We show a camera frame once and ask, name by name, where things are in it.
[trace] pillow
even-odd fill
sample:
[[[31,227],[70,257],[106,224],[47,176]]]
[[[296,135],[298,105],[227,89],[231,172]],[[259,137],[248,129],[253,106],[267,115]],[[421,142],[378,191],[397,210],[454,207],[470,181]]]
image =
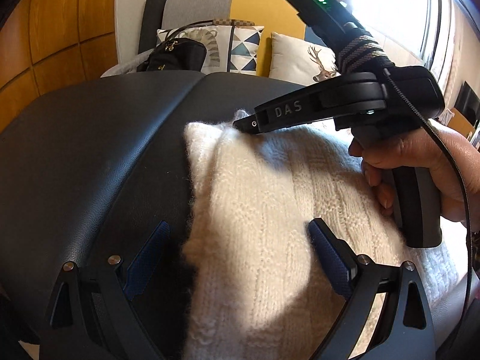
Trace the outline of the pillow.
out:
[[[335,54],[328,47],[272,32],[272,79],[312,85],[335,77]]]
[[[176,30],[157,30],[159,42]],[[207,26],[187,28],[175,38],[189,38],[203,43],[207,56],[202,73],[220,71],[256,75],[257,50],[263,27]]]

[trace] black handbag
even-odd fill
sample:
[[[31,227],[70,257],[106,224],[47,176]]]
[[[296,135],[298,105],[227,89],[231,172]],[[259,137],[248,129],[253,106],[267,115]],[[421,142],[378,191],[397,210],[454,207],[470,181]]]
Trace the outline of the black handbag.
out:
[[[207,55],[206,47],[196,40],[175,38],[180,32],[199,24],[212,21],[199,21],[181,27],[171,33],[148,56],[148,59],[137,67],[141,71],[201,71]]]

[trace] wooden cabinet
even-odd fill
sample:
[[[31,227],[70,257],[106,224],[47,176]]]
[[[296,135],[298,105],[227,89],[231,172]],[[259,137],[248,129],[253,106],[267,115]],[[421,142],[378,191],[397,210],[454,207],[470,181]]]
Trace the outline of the wooden cabinet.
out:
[[[115,0],[21,0],[0,30],[0,132],[39,95],[117,63]]]
[[[458,111],[456,108],[452,108],[451,111],[454,116],[448,123],[448,127],[462,134],[465,138],[469,139],[475,132],[475,129],[470,122]]]

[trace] deer print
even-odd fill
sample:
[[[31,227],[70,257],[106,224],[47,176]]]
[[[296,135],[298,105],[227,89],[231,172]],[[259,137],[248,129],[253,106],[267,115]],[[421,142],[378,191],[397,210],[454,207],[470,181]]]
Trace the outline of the deer print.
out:
[[[333,71],[325,70],[320,58],[318,57],[319,53],[320,50],[317,51],[313,46],[310,46],[308,48],[308,55],[310,56],[310,59],[315,62],[320,68],[320,74],[313,77],[313,81],[315,81],[316,83],[321,83],[322,81],[333,78],[337,75],[338,72],[336,67]]]

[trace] hand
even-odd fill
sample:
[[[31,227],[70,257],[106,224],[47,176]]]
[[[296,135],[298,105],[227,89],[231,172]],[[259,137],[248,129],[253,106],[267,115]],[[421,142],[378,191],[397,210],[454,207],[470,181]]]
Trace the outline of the hand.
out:
[[[480,153],[462,135],[433,122],[438,135],[448,147],[462,172],[469,194],[472,231],[480,230]],[[422,128],[377,142],[363,150],[353,140],[350,155],[363,157],[362,170],[373,188],[384,215],[393,213],[395,192],[382,182],[381,169],[397,167],[429,168],[431,178],[441,192],[442,216],[453,222],[465,221],[465,209],[458,179],[440,148]]]

